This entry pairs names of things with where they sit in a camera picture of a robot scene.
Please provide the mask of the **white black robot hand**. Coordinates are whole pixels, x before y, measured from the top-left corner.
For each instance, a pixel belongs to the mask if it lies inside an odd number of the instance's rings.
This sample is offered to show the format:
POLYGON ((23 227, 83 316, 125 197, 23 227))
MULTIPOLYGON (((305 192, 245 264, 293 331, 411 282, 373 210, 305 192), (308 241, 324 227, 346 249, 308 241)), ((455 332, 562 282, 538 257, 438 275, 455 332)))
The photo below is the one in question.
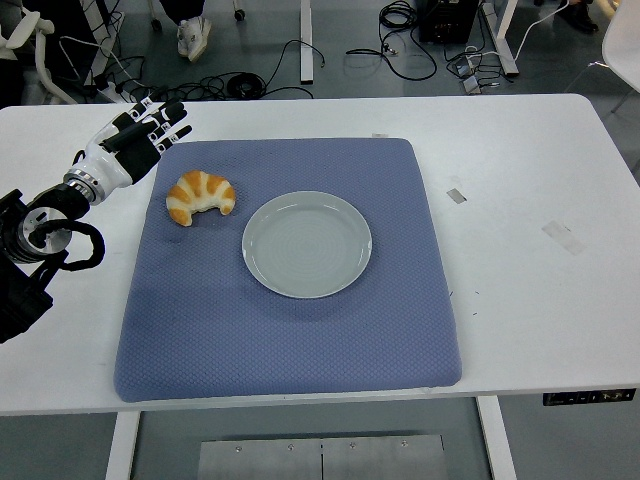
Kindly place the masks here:
POLYGON ((101 203, 115 189, 144 178, 163 153, 191 132, 189 125, 175 128, 186 115, 177 99, 156 104, 144 98, 91 138, 63 182, 80 190, 89 203, 101 203))

